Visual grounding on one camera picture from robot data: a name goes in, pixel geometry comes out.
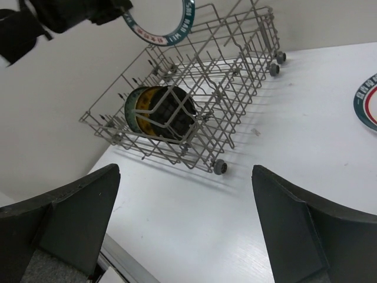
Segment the blue white patterned plate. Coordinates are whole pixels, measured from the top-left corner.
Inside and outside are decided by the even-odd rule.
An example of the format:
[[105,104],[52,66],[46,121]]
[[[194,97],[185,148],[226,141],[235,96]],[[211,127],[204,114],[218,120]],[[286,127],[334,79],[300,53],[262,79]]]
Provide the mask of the blue white patterned plate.
[[147,89],[147,87],[139,87],[133,90],[127,97],[124,104],[125,120],[131,131],[135,133],[141,133],[135,117],[135,107],[140,95]]

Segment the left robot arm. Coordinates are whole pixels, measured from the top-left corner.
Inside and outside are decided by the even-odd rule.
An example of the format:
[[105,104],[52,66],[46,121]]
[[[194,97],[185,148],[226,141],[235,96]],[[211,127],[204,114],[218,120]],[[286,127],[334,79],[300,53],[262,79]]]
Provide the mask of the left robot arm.
[[62,34],[89,20],[95,25],[111,22],[132,9],[131,1],[72,0],[18,1],[19,10],[1,9],[1,58],[10,66],[29,53],[50,32]]

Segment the yellow patterned plate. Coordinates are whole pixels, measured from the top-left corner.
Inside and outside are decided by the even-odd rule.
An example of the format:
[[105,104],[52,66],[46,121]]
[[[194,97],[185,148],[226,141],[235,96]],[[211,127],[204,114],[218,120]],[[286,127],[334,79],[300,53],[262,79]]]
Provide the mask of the yellow patterned plate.
[[[141,94],[139,95],[137,102],[135,104],[135,109],[136,110],[149,110],[149,106],[151,103],[151,100],[155,93],[160,89],[160,86],[154,86],[154,87],[144,87],[142,89]],[[146,118],[149,118],[148,113],[140,113],[143,118],[137,116],[136,122],[141,130],[142,133],[147,134],[149,136],[156,136],[151,123],[146,120]]]

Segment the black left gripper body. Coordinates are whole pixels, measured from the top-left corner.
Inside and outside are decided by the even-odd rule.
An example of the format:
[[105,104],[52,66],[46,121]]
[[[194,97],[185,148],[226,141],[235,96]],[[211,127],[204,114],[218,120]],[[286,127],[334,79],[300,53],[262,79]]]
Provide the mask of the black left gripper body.
[[95,0],[45,0],[30,1],[30,11],[25,1],[19,1],[19,31],[43,33],[43,27],[61,34],[89,20],[95,25],[111,22],[133,8],[131,1]]

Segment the white plate teal lettered rim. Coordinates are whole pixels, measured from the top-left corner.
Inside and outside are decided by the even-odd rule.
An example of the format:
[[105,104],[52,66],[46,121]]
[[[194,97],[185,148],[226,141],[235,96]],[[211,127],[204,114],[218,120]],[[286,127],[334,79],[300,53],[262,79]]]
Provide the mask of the white plate teal lettered rim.
[[123,18],[143,41],[162,47],[174,46],[191,31],[196,13],[193,0],[137,0]]

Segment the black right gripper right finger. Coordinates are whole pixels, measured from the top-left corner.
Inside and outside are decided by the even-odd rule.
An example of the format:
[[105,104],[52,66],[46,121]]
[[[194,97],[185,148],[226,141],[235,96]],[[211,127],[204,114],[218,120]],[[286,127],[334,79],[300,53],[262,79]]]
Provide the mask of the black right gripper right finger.
[[252,187],[275,282],[376,282],[376,215],[255,165]]

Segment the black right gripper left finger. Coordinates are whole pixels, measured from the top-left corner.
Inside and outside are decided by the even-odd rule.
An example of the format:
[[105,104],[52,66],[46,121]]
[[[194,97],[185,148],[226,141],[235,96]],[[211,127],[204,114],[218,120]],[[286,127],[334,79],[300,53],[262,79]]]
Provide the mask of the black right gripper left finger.
[[1,207],[1,282],[86,282],[120,185],[117,164]]

